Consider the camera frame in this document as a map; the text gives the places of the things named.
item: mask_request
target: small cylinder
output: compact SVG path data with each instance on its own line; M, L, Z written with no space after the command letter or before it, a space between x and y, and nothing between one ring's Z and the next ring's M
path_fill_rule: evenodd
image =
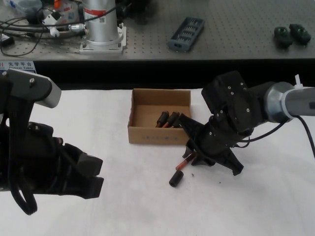
M157 124L163 126L166 123L168 118L169 118L169 112L168 111L162 112L161 116L157 120Z
M182 180L184 173L182 171L176 171L171 180L169 181L169 185L172 187L177 187L179 182Z
M170 117L167 119L167 122L169 125L172 125L176 120L177 118L179 117L179 112L173 112Z
M84 24L75 24L75 25L69 25L69 31L73 33L81 33L85 31L85 25Z

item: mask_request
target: silver metal pillar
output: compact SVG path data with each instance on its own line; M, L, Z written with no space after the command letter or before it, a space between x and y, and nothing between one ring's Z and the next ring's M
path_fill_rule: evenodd
M115 0L83 0L85 19L104 14L115 7ZM101 18L86 22L87 36L80 53L123 53L126 27L117 27L116 10Z

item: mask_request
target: black cylinder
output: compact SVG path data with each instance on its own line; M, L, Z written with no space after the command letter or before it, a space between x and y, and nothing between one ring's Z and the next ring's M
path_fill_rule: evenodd
M169 118L169 112L164 111L162 112L161 116L158 118L157 123L164 125L168 118Z
M173 112L170 115L170 117L167 119L167 122L169 123L169 125L172 125L177 120L179 115L180 115L179 112Z
M182 171L175 172L175 174L173 175L173 177L169 181L169 185L171 185L172 187L175 188L179 184L179 182L181 181L183 176L184 176L184 173Z

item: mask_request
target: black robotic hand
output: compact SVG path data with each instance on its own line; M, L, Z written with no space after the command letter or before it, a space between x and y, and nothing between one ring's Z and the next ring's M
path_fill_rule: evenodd
M104 181L96 177L101 159L63 145L52 127L29 122L34 103L54 108L60 96L47 77L12 69L0 76L0 190L28 215L37 211L34 194L97 198Z
M243 165L231 148L237 143L260 140L293 118L302 121L313 153L315 146L310 132L300 116L315 116L315 88L305 88L296 77L297 85L268 82L248 88L237 71L217 76L203 90L202 96L213 114L205 125L181 114L179 122L189 136L183 158L195 152L192 165L213 166L219 163L241 173ZM265 122L279 125L272 131L248 141L254 128Z

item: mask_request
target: screw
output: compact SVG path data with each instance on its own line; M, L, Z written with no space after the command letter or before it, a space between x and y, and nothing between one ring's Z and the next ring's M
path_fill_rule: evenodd
M31 79L30 79L30 87L32 87L34 84L35 84L35 79L34 79L34 78L31 78Z

